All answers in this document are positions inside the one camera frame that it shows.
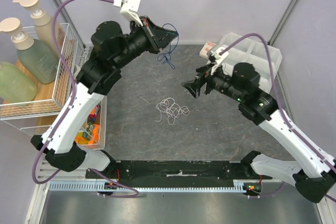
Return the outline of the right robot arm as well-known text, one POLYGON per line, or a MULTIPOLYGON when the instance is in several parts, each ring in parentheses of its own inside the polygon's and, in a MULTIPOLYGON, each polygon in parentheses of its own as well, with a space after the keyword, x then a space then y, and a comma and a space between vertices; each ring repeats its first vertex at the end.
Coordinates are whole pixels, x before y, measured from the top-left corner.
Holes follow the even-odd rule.
POLYGON ((270 158, 252 151, 243 158, 241 174, 248 179, 257 174, 290 184, 307 200, 319 203, 335 185, 335 158, 312 140, 303 140, 304 134, 295 126, 277 101, 259 88, 260 75, 253 65, 242 62, 233 68, 231 76, 217 69, 211 73, 212 64, 196 70, 194 80, 182 86, 194 97, 215 90, 236 100, 241 114, 274 137, 295 159, 293 162, 270 158))

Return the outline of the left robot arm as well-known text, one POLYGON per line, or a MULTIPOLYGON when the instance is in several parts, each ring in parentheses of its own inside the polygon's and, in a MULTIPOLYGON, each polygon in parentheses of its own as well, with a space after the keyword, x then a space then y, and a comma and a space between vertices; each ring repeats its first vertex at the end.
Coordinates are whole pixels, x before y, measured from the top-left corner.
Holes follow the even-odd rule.
POLYGON ((159 54, 175 38, 176 30, 154 24, 142 16, 142 26, 130 22, 130 33, 124 34, 115 21, 101 23, 92 35, 93 50, 76 80, 76 95, 70 96, 55 122, 43 135, 35 135, 31 143, 43 149, 45 159, 64 172, 77 168, 95 169, 103 178, 115 173, 113 158, 105 151, 95 151, 75 142, 75 137, 90 112, 108 95, 121 79, 121 69, 145 51, 159 54))

